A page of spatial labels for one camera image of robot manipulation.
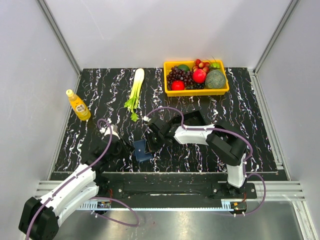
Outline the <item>blue leather card holder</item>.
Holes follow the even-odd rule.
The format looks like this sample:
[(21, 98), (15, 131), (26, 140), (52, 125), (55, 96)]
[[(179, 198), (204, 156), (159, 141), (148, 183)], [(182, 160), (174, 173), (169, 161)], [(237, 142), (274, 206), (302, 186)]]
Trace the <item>blue leather card holder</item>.
[(145, 139), (135, 141), (133, 143), (134, 147), (134, 156), (138, 163), (149, 161), (153, 158), (153, 155), (147, 149), (147, 142)]

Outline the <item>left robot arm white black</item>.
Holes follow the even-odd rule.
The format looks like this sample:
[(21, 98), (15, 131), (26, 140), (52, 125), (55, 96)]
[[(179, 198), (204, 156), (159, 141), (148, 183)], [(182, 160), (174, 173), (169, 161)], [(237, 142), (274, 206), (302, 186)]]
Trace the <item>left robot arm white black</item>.
[(52, 240), (62, 223), (93, 197), (111, 195), (103, 175), (110, 162), (129, 157), (135, 148), (117, 134), (107, 135), (56, 188), (39, 199), (29, 198), (23, 207), (18, 229), (32, 240)]

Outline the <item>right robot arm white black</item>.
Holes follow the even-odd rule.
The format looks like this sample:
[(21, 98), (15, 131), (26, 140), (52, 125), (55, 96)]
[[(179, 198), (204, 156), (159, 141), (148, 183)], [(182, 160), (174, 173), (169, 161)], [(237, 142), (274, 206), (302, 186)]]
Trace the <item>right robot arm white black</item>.
[(249, 141), (231, 124), (220, 121), (206, 124), (198, 112), (177, 115), (168, 122), (158, 117), (143, 117), (148, 127), (146, 138), (150, 149), (155, 152), (167, 145), (203, 145), (213, 153), (227, 168), (227, 192), (233, 198), (239, 198), (246, 191), (245, 161), (247, 150), (253, 150)]

